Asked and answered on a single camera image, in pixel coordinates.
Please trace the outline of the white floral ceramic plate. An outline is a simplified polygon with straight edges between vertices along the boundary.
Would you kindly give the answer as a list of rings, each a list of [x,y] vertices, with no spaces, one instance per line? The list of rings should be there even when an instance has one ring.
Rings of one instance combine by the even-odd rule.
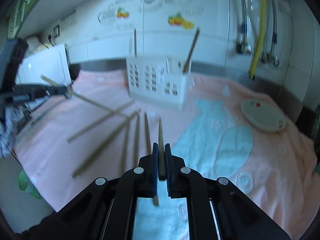
[[[246,119],[263,132],[278,133],[287,126],[284,113],[263,100],[244,99],[240,108]]]

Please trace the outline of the leaning chopstick in holder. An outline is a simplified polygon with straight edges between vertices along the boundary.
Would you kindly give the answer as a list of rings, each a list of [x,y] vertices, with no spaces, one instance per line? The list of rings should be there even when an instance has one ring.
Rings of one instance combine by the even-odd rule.
[[[196,46],[196,42],[197,42],[197,40],[199,38],[199,34],[200,34],[200,28],[197,28],[195,36],[193,38],[193,42],[191,44],[191,48],[190,48],[189,53],[188,53],[187,60],[186,60],[186,62],[184,64],[184,67],[183,67],[183,73],[187,73],[189,71],[189,65],[190,65],[191,57],[193,55],[193,52],[194,52],[194,49],[195,49],[195,46]]]

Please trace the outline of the black wall socket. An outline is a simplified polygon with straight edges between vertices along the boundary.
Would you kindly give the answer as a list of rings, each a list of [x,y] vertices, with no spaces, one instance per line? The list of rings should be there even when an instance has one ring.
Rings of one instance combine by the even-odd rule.
[[[57,38],[60,36],[60,25],[56,25],[54,28],[53,28],[53,38]]]

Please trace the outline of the green plastic basket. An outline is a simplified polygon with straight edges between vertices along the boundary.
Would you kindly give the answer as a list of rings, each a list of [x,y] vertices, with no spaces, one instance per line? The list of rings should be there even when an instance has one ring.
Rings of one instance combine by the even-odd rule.
[[[33,185],[27,174],[22,170],[18,176],[18,187],[21,191],[29,194],[36,199],[42,199],[37,188]]]

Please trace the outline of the white house-shaped utensil holder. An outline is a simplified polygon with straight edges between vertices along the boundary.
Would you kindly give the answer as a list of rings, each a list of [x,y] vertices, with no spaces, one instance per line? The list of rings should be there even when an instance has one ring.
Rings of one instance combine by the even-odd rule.
[[[165,56],[126,57],[129,95],[157,106],[181,109],[191,61]]]

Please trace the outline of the red-handled water valve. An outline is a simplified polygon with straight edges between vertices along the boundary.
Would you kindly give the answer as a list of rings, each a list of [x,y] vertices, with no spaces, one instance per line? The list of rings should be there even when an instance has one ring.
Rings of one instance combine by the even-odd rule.
[[[252,49],[246,42],[238,42],[236,44],[236,52],[238,54],[251,55]]]

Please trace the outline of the wall instruction sticker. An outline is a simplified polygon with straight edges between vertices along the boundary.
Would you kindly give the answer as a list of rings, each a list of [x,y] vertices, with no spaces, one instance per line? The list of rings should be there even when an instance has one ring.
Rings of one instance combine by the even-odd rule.
[[[65,16],[60,19],[60,30],[65,31],[68,28],[74,26],[76,23],[76,10],[73,10],[68,14],[65,14]]]

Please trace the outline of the upright chopstick in holder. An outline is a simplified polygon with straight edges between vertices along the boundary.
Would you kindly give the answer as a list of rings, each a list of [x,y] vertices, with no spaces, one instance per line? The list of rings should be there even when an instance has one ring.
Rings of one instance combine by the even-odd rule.
[[[134,56],[137,57],[137,31],[136,28],[133,29],[134,32]]]

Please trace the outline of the pink towel with blue pattern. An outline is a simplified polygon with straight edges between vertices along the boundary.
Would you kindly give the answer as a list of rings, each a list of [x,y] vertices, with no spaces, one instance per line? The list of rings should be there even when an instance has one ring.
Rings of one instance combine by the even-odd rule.
[[[79,73],[76,92],[116,109],[132,99],[124,70]],[[187,167],[204,177],[227,177],[267,213],[292,239],[299,239],[319,209],[319,175],[313,142],[288,121],[279,133],[253,127],[243,115],[244,99],[272,99],[226,79],[192,75],[180,110],[135,101],[124,110],[140,112],[138,159],[158,140]],[[33,113],[33,122],[18,136],[15,152],[41,196],[59,211],[97,177],[120,177],[125,128],[80,175],[72,173],[125,118],[113,116],[71,143],[67,138],[105,115],[77,98],[52,97]],[[134,168],[135,116],[130,122],[126,171]]]

